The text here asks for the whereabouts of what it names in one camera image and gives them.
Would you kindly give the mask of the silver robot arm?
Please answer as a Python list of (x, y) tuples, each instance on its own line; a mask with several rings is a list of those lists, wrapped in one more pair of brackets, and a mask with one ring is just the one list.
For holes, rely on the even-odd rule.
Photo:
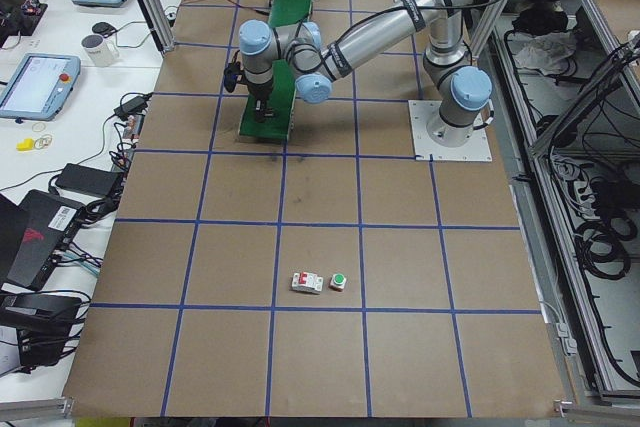
[(462, 11), (472, 1), (398, 0), (352, 25), (327, 46), (321, 44), (319, 27), (304, 19), (281, 27), (246, 21), (239, 29), (241, 57), (227, 65), (224, 87), (233, 91), (237, 84), (245, 85), (256, 101), (258, 118), (264, 118), (273, 91), (273, 65), (284, 61), (299, 96), (318, 104), (330, 96), (333, 82), (400, 41), (428, 30), (423, 65), (442, 102), (427, 132), (440, 145), (462, 146), (492, 93), (489, 76), (471, 65), (463, 38)]

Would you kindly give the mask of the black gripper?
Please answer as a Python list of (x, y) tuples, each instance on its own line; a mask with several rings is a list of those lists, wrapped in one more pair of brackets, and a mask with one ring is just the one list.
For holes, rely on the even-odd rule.
[(251, 96), (255, 99), (254, 120), (262, 123), (264, 120), (275, 117), (275, 111), (268, 107), (268, 100), (273, 91), (273, 80), (269, 79), (263, 83), (253, 81), (247, 82), (247, 88)]

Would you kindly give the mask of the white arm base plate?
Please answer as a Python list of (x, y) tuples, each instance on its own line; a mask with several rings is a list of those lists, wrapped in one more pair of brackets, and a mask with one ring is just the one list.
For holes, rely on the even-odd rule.
[(434, 162), (491, 162), (492, 154), (482, 113), (471, 126), (457, 128), (440, 117), (440, 101), (409, 100), (414, 158)]

